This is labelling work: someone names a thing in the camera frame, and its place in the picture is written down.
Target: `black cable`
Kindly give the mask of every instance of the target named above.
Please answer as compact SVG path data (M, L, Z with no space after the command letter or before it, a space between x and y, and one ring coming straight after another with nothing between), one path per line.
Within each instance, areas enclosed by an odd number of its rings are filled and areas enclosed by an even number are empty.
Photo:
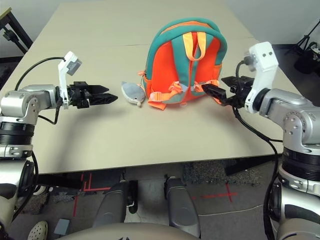
M3 225L1 222L0 222L0 240L7 240L8 239L8 233L5 229L5 225Z
M239 70L241 65L245 64L245 62L242 60L240 61L235 69L235 76L239 79ZM278 139L272 139L266 135L264 135L263 133L259 132L258 130L254 129L252 126L250 126L245 120L242 119L242 117L240 116L240 113L238 112L238 110L236 109L236 113L235 110L233 109L233 113L235 115L235 117L247 128L249 129L251 132L253 132L254 134L256 134L258 137L263 138L264 140L268 140L270 142L278 142L278 143L282 143L282 140L278 140Z
M309 190L309 180L308 180L308 179L306 180L306 183L307 183L307 185L306 185L306 191L305 191L305 193L307 194L307 193L308 193L308 190Z
M36 190L36 187L37 187L37 182L38 182L38 178L39 178L39 166L38 166L37 158L36 158L36 155L35 155L34 151L32 151L31 156L32 156L32 160L33 160L33 163L34 163L34 171L35 171L34 172L34 177L33 177L32 188L31 188L28 196L26 196L24 202L14 212L12 221L14 221L16 219L16 217L19 215L19 213L22 211L22 209L27 205L27 203L29 202L29 200L33 196L33 194L34 194L34 192Z
M49 118L46 118L45 116L41 116L39 115L38 117L40 119L46 120L47 122L56 125L58 122L58 117L59 117L59 111L60 111L60 107L62 106L63 103L63 99L61 97L59 97L58 101L56 102L56 109L55 109L55 117L54 117L54 121L50 120Z
M243 61L243 60L240 61L238 63L238 65L236 66L236 68L235 68L235 76L236 76L237 79L239 78L239 70L240 70L240 67L241 67L242 64L245 64L245 61Z
M37 63L35 63L34 65L32 65L27 71L24 72L24 74L20 77L20 79L18 80L18 82L16 83L15 85L15 88L14 90L17 91L22 80L25 78L25 76L32 70L34 69L36 66L44 63L44 62L47 62L47 61L50 61L50 60L56 60L56 59L60 59L60 60L65 60L65 58L63 56L54 56L54 57L48 57L48 58L45 58L45 59L42 59L41 61L38 61Z
M270 145L270 147L272 148L272 150L274 151L274 168L273 168L272 178L271 178L271 181L267 187L266 194L264 196L264 201L263 201L263 224L264 224L264 232L265 232L265 235L267 236L267 239L268 240L275 240L275 236L274 236L273 230L272 230L271 220L269 217L269 199L270 199L270 194L271 194L271 190L272 190L274 181L276 180L276 178L278 176L278 165L279 165L278 151L275 148L275 146L271 143L270 139L267 136L265 136L261 132L254 129L252 126L247 124L241 118L241 115L239 114L238 109L236 109L235 107L233 107L232 109L233 109L233 113L234 113L235 118L238 119L239 122L242 125L244 125L247 129L249 129L251 132L256 134L259 138L264 140L266 143L268 143Z

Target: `zipper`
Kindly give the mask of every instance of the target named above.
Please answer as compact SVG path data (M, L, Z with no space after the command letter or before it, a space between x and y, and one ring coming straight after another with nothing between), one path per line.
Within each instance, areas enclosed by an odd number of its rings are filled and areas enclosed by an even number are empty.
M203 26L203 27L207 27L207 28L210 28L210 29L213 29L209 24L207 23L203 23L203 22L199 22L199 21L186 21L186 22L181 22L181 23L178 23L178 24L175 24L175 25L172 25L168 28L166 28L165 30L163 30L161 34L169 31L169 30L172 30L172 29L175 29L176 27L180 27L180 26L192 26L192 25L196 25L196 26Z

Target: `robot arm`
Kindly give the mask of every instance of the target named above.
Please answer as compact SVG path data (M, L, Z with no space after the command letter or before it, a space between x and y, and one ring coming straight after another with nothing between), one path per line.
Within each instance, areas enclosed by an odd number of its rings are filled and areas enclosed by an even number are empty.
M39 112L70 105L78 109L109 104L118 97L100 85L84 81L67 86L66 74L73 75L81 61L72 53L58 65L60 86L29 85L9 91L0 102L0 239L5 236L19 197L32 194L34 163L27 160L33 152L32 137Z
M279 183L273 185L269 215L280 223L277 240L320 238L320 107L301 95L272 89L278 61L272 46L262 42L244 58L255 78L226 77L222 81L235 95L212 84L203 85L223 106L259 112L283 129L283 161Z

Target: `white wall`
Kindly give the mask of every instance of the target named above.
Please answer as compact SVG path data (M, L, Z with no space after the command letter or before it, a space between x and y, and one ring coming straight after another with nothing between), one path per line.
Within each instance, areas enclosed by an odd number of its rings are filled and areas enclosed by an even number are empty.
M34 41L60 3L84 1L93 0L0 0L0 14L11 7L14 16ZM3 32L0 32L0 58L22 56L19 48L2 36Z
M0 12L12 7L12 12L22 27L35 40L60 3L80 1L93 0L0 0ZM225 1L255 38L272 44L296 43L315 20L320 18L320 0ZM21 56L16 45L7 42L2 34L3 31L0 33L0 58Z
M315 19L320 0L225 0L259 41L295 44Z

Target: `orange backpack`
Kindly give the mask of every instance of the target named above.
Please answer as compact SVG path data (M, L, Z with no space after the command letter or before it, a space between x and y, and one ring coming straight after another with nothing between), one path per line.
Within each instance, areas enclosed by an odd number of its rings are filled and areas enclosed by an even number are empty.
M184 18L163 27L149 49L143 84L148 104L164 110L205 95L201 85L218 86L227 42L204 18Z

